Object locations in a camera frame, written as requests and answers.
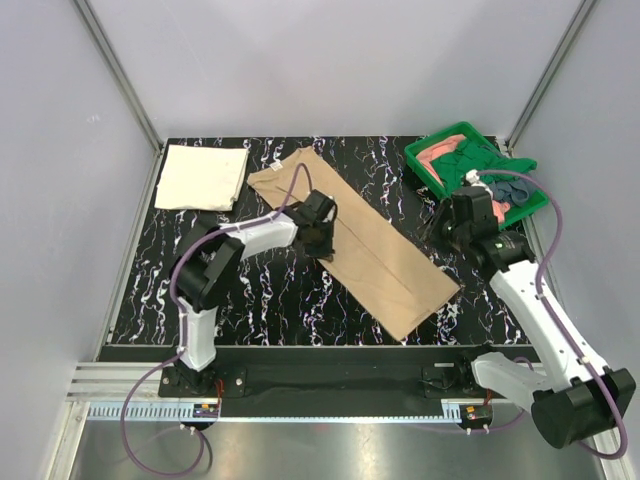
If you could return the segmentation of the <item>beige t-shirt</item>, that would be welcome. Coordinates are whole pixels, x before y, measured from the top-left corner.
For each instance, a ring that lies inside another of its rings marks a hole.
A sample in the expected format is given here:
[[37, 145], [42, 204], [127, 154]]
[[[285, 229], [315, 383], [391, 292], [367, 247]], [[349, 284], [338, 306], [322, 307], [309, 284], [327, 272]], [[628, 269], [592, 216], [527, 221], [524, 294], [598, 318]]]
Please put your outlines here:
[[335, 253], [322, 265], [391, 337], [404, 339], [451, 300], [459, 286], [310, 147], [297, 149], [277, 169], [250, 174], [247, 183], [278, 207], [301, 164], [308, 167], [313, 187], [332, 196], [338, 206]]

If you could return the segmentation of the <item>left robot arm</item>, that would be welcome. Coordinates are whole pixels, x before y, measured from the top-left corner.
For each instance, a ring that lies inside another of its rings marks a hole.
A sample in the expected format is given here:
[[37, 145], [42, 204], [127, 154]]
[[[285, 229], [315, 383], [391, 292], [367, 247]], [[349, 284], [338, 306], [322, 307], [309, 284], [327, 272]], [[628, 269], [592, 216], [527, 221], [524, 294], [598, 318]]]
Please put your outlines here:
[[196, 396], [215, 386], [215, 331], [240, 263], [278, 248], [296, 246], [313, 259], [331, 261], [338, 206], [317, 190], [302, 202], [243, 222], [201, 224], [185, 236], [170, 277], [170, 296], [179, 311], [177, 354], [185, 366], [181, 384]]

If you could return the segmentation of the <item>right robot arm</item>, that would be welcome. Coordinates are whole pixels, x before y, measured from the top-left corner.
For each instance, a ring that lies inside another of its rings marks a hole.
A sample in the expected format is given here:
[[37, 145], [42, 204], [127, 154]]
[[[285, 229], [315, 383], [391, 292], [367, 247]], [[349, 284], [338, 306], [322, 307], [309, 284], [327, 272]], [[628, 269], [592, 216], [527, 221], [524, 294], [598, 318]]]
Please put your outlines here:
[[543, 439], [557, 449], [617, 429], [620, 445], [612, 456], [620, 458], [628, 446], [623, 416], [636, 382], [627, 369], [612, 369], [579, 334], [543, 281], [526, 237], [500, 229], [489, 190], [457, 189], [441, 202], [427, 232], [484, 275], [544, 368], [536, 373], [481, 345], [458, 356], [443, 387], [470, 397], [482, 390], [501, 395], [528, 412]]

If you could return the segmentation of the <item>green plastic bin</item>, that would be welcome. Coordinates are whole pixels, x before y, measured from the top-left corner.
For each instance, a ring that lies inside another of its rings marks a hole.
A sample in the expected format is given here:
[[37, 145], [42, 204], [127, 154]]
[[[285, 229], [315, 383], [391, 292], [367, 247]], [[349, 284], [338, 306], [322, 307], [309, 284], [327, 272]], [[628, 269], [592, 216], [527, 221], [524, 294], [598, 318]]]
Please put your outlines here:
[[468, 122], [410, 144], [405, 155], [408, 167], [438, 199], [450, 197], [470, 171], [478, 171], [502, 229], [549, 203], [542, 190], [521, 177], [536, 170], [537, 162], [507, 156]]

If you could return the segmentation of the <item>grey t-shirt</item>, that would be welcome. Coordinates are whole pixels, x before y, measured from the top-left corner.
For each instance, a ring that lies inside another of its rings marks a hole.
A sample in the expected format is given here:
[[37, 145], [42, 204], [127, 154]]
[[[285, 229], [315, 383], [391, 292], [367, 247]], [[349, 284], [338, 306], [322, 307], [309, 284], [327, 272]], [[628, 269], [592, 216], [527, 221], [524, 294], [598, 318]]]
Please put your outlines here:
[[538, 191], [537, 187], [527, 180], [502, 180], [488, 185], [493, 199], [500, 203], [507, 203], [511, 207], [523, 207]]

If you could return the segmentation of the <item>green t-shirt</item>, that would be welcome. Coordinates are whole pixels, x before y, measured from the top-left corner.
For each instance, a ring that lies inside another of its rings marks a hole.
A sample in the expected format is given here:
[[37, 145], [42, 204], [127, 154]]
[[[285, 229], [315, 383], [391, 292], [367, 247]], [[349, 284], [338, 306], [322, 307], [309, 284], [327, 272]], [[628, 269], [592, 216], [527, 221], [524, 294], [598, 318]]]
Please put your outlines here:
[[507, 157], [472, 140], [463, 140], [453, 152], [436, 158], [432, 165], [447, 193], [459, 188], [471, 170], [529, 173], [537, 169], [537, 162], [533, 159]]

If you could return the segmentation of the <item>pink t-shirt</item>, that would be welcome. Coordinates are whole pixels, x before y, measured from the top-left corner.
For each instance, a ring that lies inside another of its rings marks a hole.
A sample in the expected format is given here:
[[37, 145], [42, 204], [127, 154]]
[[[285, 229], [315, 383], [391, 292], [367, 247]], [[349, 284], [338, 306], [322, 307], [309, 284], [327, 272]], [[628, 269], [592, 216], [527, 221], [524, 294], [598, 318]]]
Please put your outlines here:
[[443, 184], [441, 183], [441, 180], [439, 179], [437, 173], [434, 170], [432, 162], [436, 158], [446, 153], [453, 152], [458, 146], [458, 144], [463, 140], [470, 140], [470, 139], [466, 138], [462, 134], [453, 135], [453, 136], [447, 137], [445, 140], [442, 140], [440, 142], [435, 143], [432, 146], [427, 147], [417, 155], [417, 159], [419, 163], [427, 170], [431, 178], [434, 180], [435, 185], [437, 186], [437, 189], [435, 189], [435, 191], [438, 191], [437, 197], [439, 199], [448, 197], [453, 191], [451, 193], [446, 192], [445, 188], [443, 187]]

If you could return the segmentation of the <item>folded white t-shirt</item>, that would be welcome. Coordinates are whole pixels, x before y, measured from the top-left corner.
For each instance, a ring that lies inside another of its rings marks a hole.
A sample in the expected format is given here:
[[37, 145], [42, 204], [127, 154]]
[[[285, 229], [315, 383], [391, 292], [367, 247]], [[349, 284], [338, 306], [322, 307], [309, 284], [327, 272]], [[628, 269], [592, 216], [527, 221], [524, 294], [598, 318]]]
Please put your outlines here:
[[169, 145], [154, 207], [231, 211], [240, 195], [248, 156], [246, 148]]

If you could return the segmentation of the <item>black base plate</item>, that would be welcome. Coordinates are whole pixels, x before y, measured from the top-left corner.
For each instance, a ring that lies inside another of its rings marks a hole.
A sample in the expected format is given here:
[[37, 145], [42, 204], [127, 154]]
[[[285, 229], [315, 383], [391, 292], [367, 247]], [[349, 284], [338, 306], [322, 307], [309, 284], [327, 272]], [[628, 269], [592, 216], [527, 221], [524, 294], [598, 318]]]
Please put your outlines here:
[[496, 393], [462, 383], [456, 363], [470, 351], [468, 346], [223, 346], [201, 373], [164, 368], [159, 394], [255, 406], [399, 405], [412, 411], [444, 400], [500, 401]]

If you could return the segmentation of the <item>left aluminium frame post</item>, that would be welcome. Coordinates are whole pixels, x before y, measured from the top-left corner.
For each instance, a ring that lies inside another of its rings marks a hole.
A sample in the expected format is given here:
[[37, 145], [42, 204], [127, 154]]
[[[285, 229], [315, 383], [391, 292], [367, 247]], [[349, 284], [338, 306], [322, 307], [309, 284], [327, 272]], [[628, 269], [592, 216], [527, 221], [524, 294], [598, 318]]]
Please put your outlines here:
[[87, 0], [71, 0], [70, 4], [96, 47], [146, 141], [155, 152], [159, 152], [163, 141], [153, 126], [91, 2]]

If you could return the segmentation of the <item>aluminium frame post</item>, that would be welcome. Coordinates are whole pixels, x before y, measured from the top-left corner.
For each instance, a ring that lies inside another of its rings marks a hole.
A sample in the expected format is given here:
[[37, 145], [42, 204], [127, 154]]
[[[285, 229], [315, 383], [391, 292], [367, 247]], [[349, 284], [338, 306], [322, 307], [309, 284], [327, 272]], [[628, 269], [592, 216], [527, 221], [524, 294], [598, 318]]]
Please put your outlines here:
[[155, 152], [159, 152], [163, 141], [153, 126], [91, 2], [87, 0], [71, 0], [70, 4], [96, 47], [146, 141]]
[[575, 12], [542, 70], [523, 110], [518, 116], [514, 127], [505, 139], [505, 145], [509, 152], [514, 150], [518, 141], [526, 131], [560, 68], [568, 58], [582, 30], [599, 4], [600, 2], [598, 0], [581, 0], [578, 3]]

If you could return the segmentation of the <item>right aluminium frame post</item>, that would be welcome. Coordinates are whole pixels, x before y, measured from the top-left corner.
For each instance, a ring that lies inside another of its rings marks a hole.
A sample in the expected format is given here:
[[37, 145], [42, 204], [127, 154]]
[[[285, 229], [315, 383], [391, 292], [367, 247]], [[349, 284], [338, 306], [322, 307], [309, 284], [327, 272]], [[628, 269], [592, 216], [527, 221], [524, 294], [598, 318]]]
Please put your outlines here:
[[568, 58], [582, 30], [599, 4], [600, 2], [598, 0], [581, 0], [578, 3], [575, 12], [542, 70], [523, 110], [518, 116], [514, 127], [505, 139], [505, 145], [509, 152], [514, 150], [518, 141], [526, 131], [560, 68]]

